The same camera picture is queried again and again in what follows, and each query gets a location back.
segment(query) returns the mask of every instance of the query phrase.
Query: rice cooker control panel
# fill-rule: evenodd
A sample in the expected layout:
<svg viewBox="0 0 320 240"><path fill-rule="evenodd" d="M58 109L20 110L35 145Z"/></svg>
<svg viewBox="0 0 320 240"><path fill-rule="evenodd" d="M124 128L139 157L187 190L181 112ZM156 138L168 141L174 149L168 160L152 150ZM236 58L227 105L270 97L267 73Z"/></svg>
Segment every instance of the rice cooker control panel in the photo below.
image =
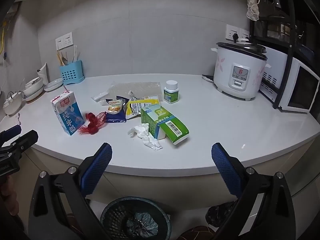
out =
<svg viewBox="0 0 320 240"><path fill-rule="evenodd" d="M244 91L247 87L249 76L249 67L233 64L231 68L228 85L232 89Z"/></svg>

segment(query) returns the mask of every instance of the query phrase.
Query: green medicine box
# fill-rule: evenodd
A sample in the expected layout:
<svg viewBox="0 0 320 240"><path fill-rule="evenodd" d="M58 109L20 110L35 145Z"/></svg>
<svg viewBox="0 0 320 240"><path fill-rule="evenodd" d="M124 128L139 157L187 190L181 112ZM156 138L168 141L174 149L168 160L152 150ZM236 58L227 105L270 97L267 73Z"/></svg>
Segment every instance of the green medicine box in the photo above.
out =
<svg viewBox="0 0 320 240"><path fill-rule="evenodd" d="M174 145L189 136L188 128L159 104L141 109L141 123L149 123L154 138L160 140L167 135Z"/></svg>

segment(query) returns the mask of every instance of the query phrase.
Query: red logo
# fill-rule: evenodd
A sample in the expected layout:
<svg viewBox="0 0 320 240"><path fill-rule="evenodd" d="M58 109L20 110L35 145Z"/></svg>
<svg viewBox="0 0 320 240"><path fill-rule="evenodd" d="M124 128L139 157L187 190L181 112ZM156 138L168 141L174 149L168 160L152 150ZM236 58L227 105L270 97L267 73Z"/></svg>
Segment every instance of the red logo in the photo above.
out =
<svg viewBox="0 0 320 240"><path fill-rule="evenodd" d="M67 104L69 104L69 98L66 98L66 99L63 99L61 102L60 102L60 106L61 107L64 107L66 106Z"/></svg>

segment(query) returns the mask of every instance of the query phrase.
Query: human hand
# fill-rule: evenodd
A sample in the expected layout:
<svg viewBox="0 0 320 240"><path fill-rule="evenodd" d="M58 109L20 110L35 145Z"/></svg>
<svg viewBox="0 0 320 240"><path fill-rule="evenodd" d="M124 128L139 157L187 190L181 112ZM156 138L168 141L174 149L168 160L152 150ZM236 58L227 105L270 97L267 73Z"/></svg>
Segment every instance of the human hand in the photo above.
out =
<svg viewBox="0 0 320 240"><path fill-rule="evenodd" d="M17 193L14 190L13 179L8 176L7 181L0 186L0 192L4 197L4 205L12 216L19 213L19 203L17 201Z"/></svg>

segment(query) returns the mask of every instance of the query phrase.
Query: microwave oven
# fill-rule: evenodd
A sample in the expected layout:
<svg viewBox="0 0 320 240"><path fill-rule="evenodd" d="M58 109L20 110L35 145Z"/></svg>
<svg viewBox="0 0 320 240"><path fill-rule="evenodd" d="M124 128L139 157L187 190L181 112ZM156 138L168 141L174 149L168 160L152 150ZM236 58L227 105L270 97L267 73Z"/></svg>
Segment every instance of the microwave oven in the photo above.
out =
<svg viewBox="0 0 320 240"><path fill-rule="evenodd" d="M276 89L272 88L280 88L287 54L266 47L265 55L271 68L265 68L259 90L274 102L277 93ZM315 101L319 83L320 78L307 65L293 58L287 84L278 107L282 110L308 113Z"/></svg>

